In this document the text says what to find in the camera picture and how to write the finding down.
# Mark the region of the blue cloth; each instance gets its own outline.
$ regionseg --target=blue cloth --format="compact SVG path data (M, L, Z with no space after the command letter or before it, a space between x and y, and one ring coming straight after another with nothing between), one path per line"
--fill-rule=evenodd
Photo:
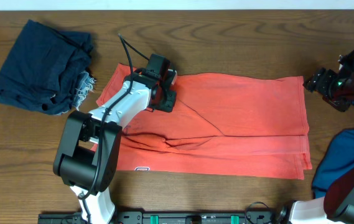
M347 129L336 135L320 163L312 191L315 198L324 197L331 184L354 168L354 129Z
M29 20L0 70L0 103L46 114L70 110L92 49L89 33Z

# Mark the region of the wood grain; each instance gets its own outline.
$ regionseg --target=wood grain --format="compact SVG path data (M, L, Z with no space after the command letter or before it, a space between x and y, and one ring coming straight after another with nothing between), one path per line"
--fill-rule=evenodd
M28 19L93 34L91 69L98 84L82 111L96 107L117 63L127 62L117 33L146 55L165 55L181 75L308 76L319 67L337 69L338 55L354 48L354 11L0 12L0 68ZM145 65L132 57L135 65ZM117 172L111 196L119 206L147 211L243 210L254 201L276 207L309 200L315 169L333 136L354 127L354 110L340 113L307 92L305 104L314 165L305 180ZM36 223L39 213L79 208L52 173L66 118L0 105L0 223Z

